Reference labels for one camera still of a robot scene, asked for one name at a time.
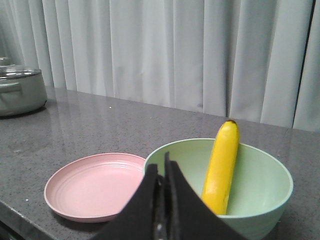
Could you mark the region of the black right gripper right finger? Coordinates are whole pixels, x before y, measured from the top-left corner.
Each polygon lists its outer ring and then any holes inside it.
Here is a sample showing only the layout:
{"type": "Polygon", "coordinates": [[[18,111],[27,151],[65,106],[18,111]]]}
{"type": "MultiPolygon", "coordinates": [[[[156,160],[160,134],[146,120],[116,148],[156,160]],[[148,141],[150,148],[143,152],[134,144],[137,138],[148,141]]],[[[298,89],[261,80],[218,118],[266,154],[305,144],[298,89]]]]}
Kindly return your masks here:
{"type": "Polygon", "coordinates": [[[178,163],[164,154],[164,200],[169,240],[244,240],[203,203],[188,184],[178,163]]]}

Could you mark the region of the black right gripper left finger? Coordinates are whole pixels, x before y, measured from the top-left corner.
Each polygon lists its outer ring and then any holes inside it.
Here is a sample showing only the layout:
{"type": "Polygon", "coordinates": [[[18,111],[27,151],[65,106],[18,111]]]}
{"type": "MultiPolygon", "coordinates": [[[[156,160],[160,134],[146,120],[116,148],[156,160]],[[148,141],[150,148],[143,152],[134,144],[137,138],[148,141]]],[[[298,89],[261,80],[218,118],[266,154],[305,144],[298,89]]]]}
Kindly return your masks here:
{"type": "Polygon", "coordinates": [[[152,240],[154,197],[158,167],[151,164],[123,210],[95,236],[94,240],[152,240]]]}

